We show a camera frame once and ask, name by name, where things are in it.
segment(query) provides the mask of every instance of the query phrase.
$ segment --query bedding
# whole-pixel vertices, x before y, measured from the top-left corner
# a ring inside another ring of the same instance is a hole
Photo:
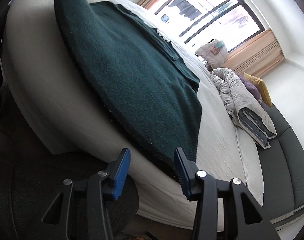
[[[178,181],[175,149],[196,160],[198,77],[157,29],[122,5],[73,1],[54,0],[54,9],[75,66],[129,141]]]
[[[262,148],[270,148],[268,139],[276,137],[274,124],[234,71],[217,68],[212,71],[211,78],[233,123],[245,130]]]
[[[127,0],[109,1],[122,4],[145,24],[157,28],[199,78],[197,97],[203,111],[196,155],[198,167],[217,179],[229,181],[239,177],[262,205],[264,185],[255,143],[230,120],[209,72],[185,49],[185,44],[167,34],[171,32],[166,24],[155,15]],[[53,0],[12,0],[1,59],[20,111],[52,153],[83,150],[110,162],[123,147],[128,147],[129,175],[139,192],[138,214],[177,227],[193,227],[196,203],[187,201],[180,185],[127,140],[75,68],[60,36]],[[221,201],[218,208],[218,230],[223,230]]]

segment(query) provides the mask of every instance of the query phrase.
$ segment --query purple pillow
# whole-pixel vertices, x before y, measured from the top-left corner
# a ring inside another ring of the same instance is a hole
[[[250,81],[246,80],[243,76],[240,75],[237,76],[240,78],[246,89],[253,95],[253,97],[260,103],[262,108],[265,110],[265,104],[262,100],[262,96],[259,90]]]

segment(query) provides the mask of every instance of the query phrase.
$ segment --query mattress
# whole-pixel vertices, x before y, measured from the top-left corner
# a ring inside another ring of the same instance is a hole
[[[230,120],[208,71],[185,44],[168,35],[167,26],[146,9],[120,3],[154,28],[200,79],[202,105],[196,164],[216,179],[240,178],[260,205],[263,177],[251,137]],[[72,63],[58,30],[53,0],[12,0],[2,41],[4,76],[20,111],[53,153],[83,150],[105,161],[115,160],[123,147],[131,150],[129,175],[139,192],[139,215],[182,228],[192,228],[196,202],[180,185],[149,162],[101,109],[96,95]],[[218,200],[218,230],[223,230],[223,204]]]

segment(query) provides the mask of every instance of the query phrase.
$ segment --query green fleece blanket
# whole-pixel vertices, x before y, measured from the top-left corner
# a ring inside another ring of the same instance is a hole
[[[54,6],[69,54],[102,105],[131,143],[174,178],[177,147],[196,159],[199,79],[170,42],[122,5],[54,0]]]

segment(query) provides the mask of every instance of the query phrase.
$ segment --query yellow pillow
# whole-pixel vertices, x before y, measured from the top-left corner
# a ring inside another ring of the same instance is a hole
[[[244,73],[244,77],[246,80],[250,81],[260,92],[263,102],[266,103],[270,108],[272,108],[272,102],[269,95],[269,91],[264,81],[260,78],[251,76],[247,73]]]

